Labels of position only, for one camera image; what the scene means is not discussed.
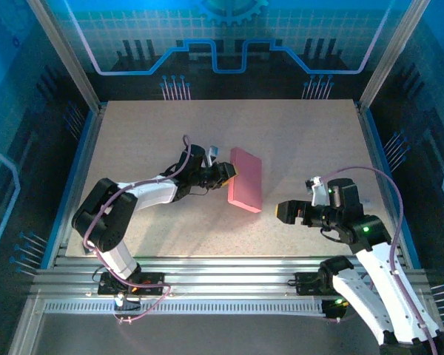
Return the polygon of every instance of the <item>metal frame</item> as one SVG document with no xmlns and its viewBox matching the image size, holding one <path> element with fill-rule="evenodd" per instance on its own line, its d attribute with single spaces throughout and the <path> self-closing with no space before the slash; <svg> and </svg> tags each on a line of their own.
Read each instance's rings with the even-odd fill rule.
<svg viewBox="0 0 444 355">
<path fill-rule="evenodd" d="M 370 154 L 370 159 L 373 167 L 382 170 L 389 174 L 388 164 L 386 163 L 385 157 L 382 159 L 382 148 L 379 144 L 378 133 L 375 129 L 371 127 L 371 116 L 368 110 L 361 112 L 358 110 L 358 118 L 360 126 L 362 127 L 363 136 L 367 145 L 367 149 Z M 398 224 L 398 214 L 395 205 L 396 196 L 393 195 L 391 187 L 386 179 L 377 177 L 378 186 L 380 187 L 380 192 L 385 203 L 387 211 L 389 211 L 388 216 L 390 217 L 391 224 L 396 226 Z M 403 226 L 400 232 L 400 247 L 403 250 L 403 257 L 407 268 L 420 268 L 420 261 L 416 253 L 416 248 L 414 247 L 411 233 L 409 231 L 408 224 L 406 220 L 403 221 Z"/>
<path fill-rule="evenodd" d="M 97 295 L 93 257 L 65 257 L 61 248 L 53 268 L 39 270 L 13 340 L 12 355 L 31 354 L 43 314 L 113 314 L 112 297 Z M 172 285 L 156 314 L 283 314 L 322 317 L 321 300 L 301 297 L 287 285 L 295 272 L 316 272 L 326 257 L 138 258 L 147 271 L 164 272 Z M 350 257 L 355 271 L 365 270 Z M 414 291 L 432 315 L 434 298 L 423 270 L 406 270 Z M 156 297 L 140 298 L 142 310 Z"/>
<path fill-rule="evenodd" d="M 62 33 L 56 18 L 53 15 L 46 1 L 27 0 L 29 6 L 35 13 L 36 18 L 43 27 L 47 37 L 53 45 L 59 58 L 62 60 L 67 71 L 74 80 L 75 85 L 81 92 L 84 100 L 94 113 L 98 113 L 101 108 L 100 101 L 95 93 L 92 84 L 87 78 L 86 73 L 82 69 L 74 50 Z"/>
<path fill-rule="evenodd" d="M 100 104 L 97 95 L 93 91 L 72 48 L 58 28 L 49 7 L 43 5 L 41 0 L 27 1 L 87 104 L 89 104 L 93 112 L 99 112 Z M 413 0 L 360 99 L 360 122 L 374 164 L 378 164 L 380 159 L 375 155 L 377 154 L 375 153 L 377 152 L 377 147 L 374 144 L 371 131 L 369 131 L 369 123 L 365 119 L 366 110 L 374 100 L 398 55 L 406 45 L 428 3 L 429 0 Z M 85 138 L 86 143 L 78 162 L 80 175 L 72 184 L 71 193 L 65 203 L 62 223 L 58 226 L 51 258 L 46 265 L 48 268 L 38 270 L 38 274 L 34 278 L 30 291 L 31 295 L 21 315 L 9 354 L 30 354 L 32 352 L 43 314 L 63 312 L 79 314 L 112 313 L 112 307 L 110 306 L 113 302 L 112 298 L 99 297 L 96 294 L 97 283 L 91 279 L 94 271 L 100 266 L 98 260 L 95 258 L 64 256 L 67 236 L 70 235 L 70 226 L 67 220 L 77 206 L 95 146 L 99 128 L 98 123 L 101 119 L 101 115 L 95 119 L 95 125 L 92 126 L 91 131 L 92 134 Z M 394 208 L 392 208 L 394 204 L 389 189 L 383 186 L 383 182 L 380 180 L 379 184 L 387 202 L 387 207 L 394 211 Z M 406 251 L 404 254 L 401 254 L 401 249 L 399 251 L 400 262 L 406 268 L 406 275 L 413 289 L 422 300 L 423 305 L 440 323 L 426 274 L 423 270 L 409 269 L 411 267 L 410 251 L 407 249 L 403 236 L 401 237 L 401 245 Z M 264 307 L 272 307 L 275 304 L 275 308 L 280 308 L 273 310 L 273 314 L 283 314 L 284 310 L 293 309 L 283 308 L 283 305 L 290 305 L 290 307 L 296 308 L 297 304 L 307 304 L 310 302 L 315 304 L 319 300 L 319 297 L 297 296 L 295 289 L 289 287 L 286 282 L 292 278 L 295 272 L 317 271 L 320 262 L 327 258 L 213 257 L 185 259 L 156 257 L 139 258 L 138 262 L 147 271 L 162 271 L 166 274 L 166 281 L 173 287 L 167 304 L 191 304 L 197 307 L 210 304 L 212 308 L 209 311 L 217 311 L 221 304 L 239 307 L 244 302 L 250 302 L 251 305 L 258 302 L 259 305 L 265 305 Z M 350 257 L 350 260 L 356 266 L 357 272 L 364 272 L 357 258 Z M 147 305 L 152 301 L 149 298 L 141 302 L 142 305 Z M 165 308 L 162 307 L 158 311 L 164 313 Z M 175 309 L 169 306 L 168 311 L 175 311 Z M 250 312 L 250 308 L 249 310 L 244 308 L 241 312 L 242 314 L 244 314 L 243 312 Z"/>
<path fill-rule="evenodd" d="M 375 99 L 375 96 L 377 96 L 377 93 L 380 91 L 381 86 L 388 77 L 391 68 L 396 63 L 401 52 L 405 49 L 406 43 L 423 16 L 430 1 L 431 0 L 412 0 L 410 3 L 400 24 L 394 31 L 380 62 L 371 75 L 369 83 L 360 97 L 361 112 L 367 110 Z"/>
<path fill-rule="evenodd" d="M 53 267 L 60 245 L 63 243 L 66 244 L 67 239 L 69 239 L 71 233 L 71 216 L 73 216 L 77 210 L 81 199 L 82 189 L 84 188 L 85 179 L 89 170 L 95 143 L 97 142 L 98 131 L 102 119 L 104 118 L 106 106 L 107 105 L 105 104 L 102 105 L 98 114 L 93 114 L 87 119 L 71 167 L 70 176 L 68 177 L 64 188 L 63 197 L 59 205 L 53 230 L 51 231 L 50 240 L 43 256 L 41 268 Z"/>
</svg>

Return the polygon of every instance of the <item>pink sponge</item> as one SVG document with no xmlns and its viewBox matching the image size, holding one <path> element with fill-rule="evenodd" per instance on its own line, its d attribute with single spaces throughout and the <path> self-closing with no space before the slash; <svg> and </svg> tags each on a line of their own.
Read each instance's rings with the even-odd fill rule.
<svg viewBox="0 0 444 355">
<path fill-rule="evenodd" d="M 230 163 L 238 173 L 229 181 L 229 202 L 254 213 L 261 212 L 261 159 L 236 147 L 230 151 Z"/>
</svg>

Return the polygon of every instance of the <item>blue enclosure wall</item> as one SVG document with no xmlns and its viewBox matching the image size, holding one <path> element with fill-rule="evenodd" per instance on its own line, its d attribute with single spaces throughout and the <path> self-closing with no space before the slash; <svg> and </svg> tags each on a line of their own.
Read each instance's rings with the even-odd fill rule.
<svg viewBox="0 0 444 355">
<path fill-rule="evenodd" d="M 192 99 L 324 98 L 331 84 L 330 98 L 359 98 L 408 4 L 50 1 L 101 100 L 163 100 L 164 75 Z"/>
<path fill-rule="evenodd" d="M 444 278 L 444 0 L 432 0 L 371 111 L 422 267 Z"/>
<path fill-rule="evenodd" d="M 20 234 L 46 243 L 87 111 L 27 3 L 0 0 L 0 155 L 20 186 L 14 194 L 12 173 L 0 161 L 0 354 L 41 258 L 41 247 Z M 74 122 L 77 112 L 82 122 Z"/>
</svg>

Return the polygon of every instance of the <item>robotic arm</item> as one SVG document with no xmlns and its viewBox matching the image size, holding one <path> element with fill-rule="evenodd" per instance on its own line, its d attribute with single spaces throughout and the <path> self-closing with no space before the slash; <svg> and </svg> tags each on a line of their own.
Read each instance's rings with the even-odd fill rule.
<svg viewBox="0 0 444 355">
<path fill-rule="evenodd" d="M 321 289 L 335 290 L 349 301 L 375 335 L 382 354 L 430 354 L 428 339 L 406 300 L 410 298 L 433 337 L 439 354 L 444 354 L 444 333 L 426 313 L 395 256 L 395 270 L 389 263 L 391 238 L 382 221 L 363 213 L 357 186 L 351 179 L 335 179 L 326 187 L 320 178 L 306 181 L 312 202 L 290 200 L 280 203 L 277 217 L 287 224 L 303 218 L 302 225 L 335 230 L 347 244 L 377 286 L 381 300 L 369 290 L 345 257 L 321 263 Z M 392 277 L 403 281 L 406 295 Z"/>
<path fill-rule="evenodd" d="M 188 153 L 186 148 L 179 161 L 155 179 L 169 177 L 184 164 Z M 105 263 L 122 279 L 142 283 L 141 267 L 130 254 L 123 241 L 130 219 L 136 211 L 159 203 L 179 201 L 191 192 L 193 186 L 219 189 L 236 175 L 230 163 L 214 163 L 217 148 L 206 150 L 191 145 L 189 159 L 179 174 L 160 182 L 143 184 L 126 190 L 118 196 L 98 220 L 89 236 L 88 243 L 101 252 Z M 72 225 L 84 237 L 91 222 L 102 206 L 119 190 L 131 183 L 115 183 L 110 179 L 99 180 L 85 201 L 74 214 Z"/>
</svg>

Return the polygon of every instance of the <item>speckled tabletop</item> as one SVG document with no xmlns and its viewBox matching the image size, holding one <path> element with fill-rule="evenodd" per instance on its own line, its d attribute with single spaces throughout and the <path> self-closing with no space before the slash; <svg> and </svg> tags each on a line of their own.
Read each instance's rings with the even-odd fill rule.
<svg viewBox="0 0 444 355">
<path fill-rule="evenodd" d="M 371 166 L 350 100 L 111 101 L 101 125 L 82 200 L 100 178 L 115 182 L 153 178 L 176 163 L 182 135 L 220 161 L 239 146 L 263 162 L 263 211 L 227 202 L 227 190 L 187 196 L 177 203 L 136 212 L 125 242 L 135 256 L 327 256 L 350 254 L 318 229 L 288 226 L 275 217 L 285 200 L 310 200 L 304 180 L 348 165 Z M 349 171 L 367 214 L 392 232 L 377 180 Z M 67 256 L 81 256 L 81 238 L 70 236 Z"/>
</svg>

